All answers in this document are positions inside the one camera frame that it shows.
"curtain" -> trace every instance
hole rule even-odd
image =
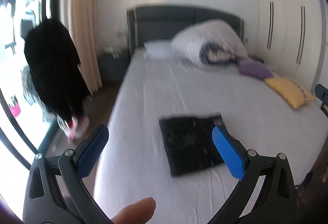
[[[91,92],[102,87],[95,43],[95,0],[68,0],[68,30],[80,56],[81,74]]]

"black wardrobe handle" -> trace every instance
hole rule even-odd
[[[269,50],[271,50],[271,43],[272,43],[272,33],[273,33],[273,1],[272,1],[272,23],[271,23],[271,36],[270,36],[270,45],[269,45]]]
[[[298,58],[300,57],[300,51],[301,51],[301,45],[302,45],[302,37],[303,37],[303,7],[301,6],[301,38],[300,38],[300,46],[298,48],[298,54],[297,54],[297,59],[296,63],[298,64]]]
[[[301,64],[301,59],[302,59],[302,55],[303,55],[303,48],[304,48],[304,39],[305,39],[305,7],[303,7],[303,14],[304,14],[303,44],[302,44],[301,57],[300,57],[299,64]]]
[[[271,17],[272,17],[272,4],[270,2],[270,26],[269,26],[269,36],[268,36],[268,44],[267,49],[269,49],[269,42],[270,42],[270,33],[271,33]]]

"yellow cushion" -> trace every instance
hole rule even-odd
[[[266,78],[265,83],[277,91],[294,109],[314,101],[313,95],[292,79]]]

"blue gripper pad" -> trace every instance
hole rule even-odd
[[[214,127],[212,139],[231,175],[241,181],[247,166],[246,149],[222,126]]]
[[[74,161],[77,166],[77,175],[79,179],[83,179],[90,175],[108,138],[108,128],[105,125],[99,125],[92,135],[90,135],[88,139],[83,140],[76,148]]]

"black folded cloth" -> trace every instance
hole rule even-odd
[[[176,117],[159,121],[172,176],[223,163],[212,140],[214,119],[218,117],[221,115],[208,118]]]

